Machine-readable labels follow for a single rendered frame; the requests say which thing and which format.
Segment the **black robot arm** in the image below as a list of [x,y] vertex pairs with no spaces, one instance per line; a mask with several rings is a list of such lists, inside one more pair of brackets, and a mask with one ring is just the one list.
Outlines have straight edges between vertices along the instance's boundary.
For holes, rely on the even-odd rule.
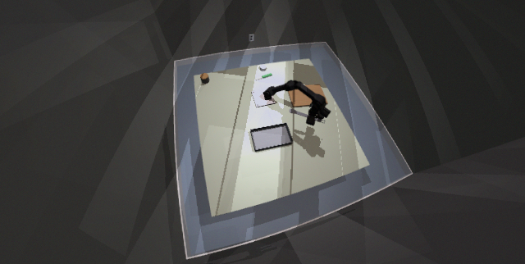
[[265,100],[270,100],[272,99],[272,96],[276,93],[276,92],[279,92],[279,91],[282,91],[282,90],[285,90],[285,91],[291,91],[291,90],[294,90],[294,89],[298,89],[300,90],[302,93],[304,93],[305,95],[307,95],[308,97],[310,97],[312,99],[312,109],[313,111],[315,112],[318,112],[317,116],[315,117],[316,119],[323,119],[324,117],[328,117],[329,116],[329,113],[331,112],[330,110],[328,110],[328,108],[326,108],[326,99],[320,95],[320,94],[315,94],[311,89],[307,88],[305,85],[303,85],[301,82],[297,82],[296,80],[290,80],[289,82],[285,83],[285,84],[281,84],[281,85],[278,85],[276,87],[274,86],[271,86],[271,87],[268,87],[264,92],[264,98]]

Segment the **wooden board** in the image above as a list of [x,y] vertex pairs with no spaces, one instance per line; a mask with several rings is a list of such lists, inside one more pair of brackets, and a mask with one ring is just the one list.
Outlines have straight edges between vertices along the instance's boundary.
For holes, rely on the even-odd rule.
[[[322,87],[320,84],[313,84],[313,85],[305,85],[307,88],[311,89],[315,94],[320,94],[324,98],[326,98],[325,94],[322,91]],[[304,107],[309,106],[310,103],[312,103],[312,99],[302,93],[298,89],[294,89],[291,91],[288,91],[290,95],[290,101],[292,103],[293,107]]]

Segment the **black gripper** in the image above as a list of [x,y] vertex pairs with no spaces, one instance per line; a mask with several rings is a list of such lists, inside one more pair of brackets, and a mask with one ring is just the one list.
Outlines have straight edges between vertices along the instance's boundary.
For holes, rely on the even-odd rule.
[[[313,106],[313,104],[310,103],[309,107],[312,107],[312,106]],[[312,108],[310,108],[310,109],[308,109],[308,114],[309,114],[309,116],[307,116],[306,124],[314,126],[315,125],[315,116],[317,116],[318,112],[315,112],[315,111],[313,111]]]

